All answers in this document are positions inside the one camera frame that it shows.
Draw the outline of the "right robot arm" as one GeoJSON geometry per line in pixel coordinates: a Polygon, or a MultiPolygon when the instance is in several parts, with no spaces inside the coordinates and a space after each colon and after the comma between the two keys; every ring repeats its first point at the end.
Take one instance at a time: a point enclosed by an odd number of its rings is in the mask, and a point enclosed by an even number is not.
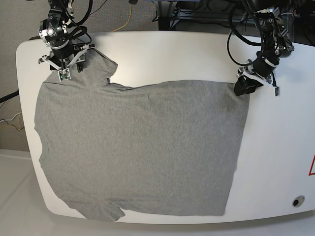
{"type": "Polygon", "coordinates": [[[48,17],[41,21],[38,34],[51,51],[39,58],[38,63],[48,63],[62,82],[71,79],[73,66],[79,73],[83,71],[85,53],[95,48],[87,28],[83,26],[91,13],[93,1],[89,1],[87,12],[78,22],[74,21],[72,0],[50,0],[48,3],[48,17]]]}

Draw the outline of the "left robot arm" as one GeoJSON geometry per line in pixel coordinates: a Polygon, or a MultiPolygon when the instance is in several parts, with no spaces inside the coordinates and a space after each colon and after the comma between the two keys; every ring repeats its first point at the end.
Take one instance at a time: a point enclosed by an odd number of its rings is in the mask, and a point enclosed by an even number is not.
{"type": "Polygon", "coordinates": [[[253,93],[264,85],[274,88],[275,96],[279,94],[274,70],[281,58],[290,56],[294,51],[279,5],[271,0],[242,0],[234,5],[229,13],[231,31],[227,39],[227,52],[230,59],[240,66],[234,86],[236,96],[253,93]],[[259,43],[249,41],[237,30],[248,18],[253,20],[259,32],[259,43]],[[249,59],[246,63],[239,63],[233,58],[229,48],[232,34],[248,45],[260,47],[255,60],[249,59]]]}

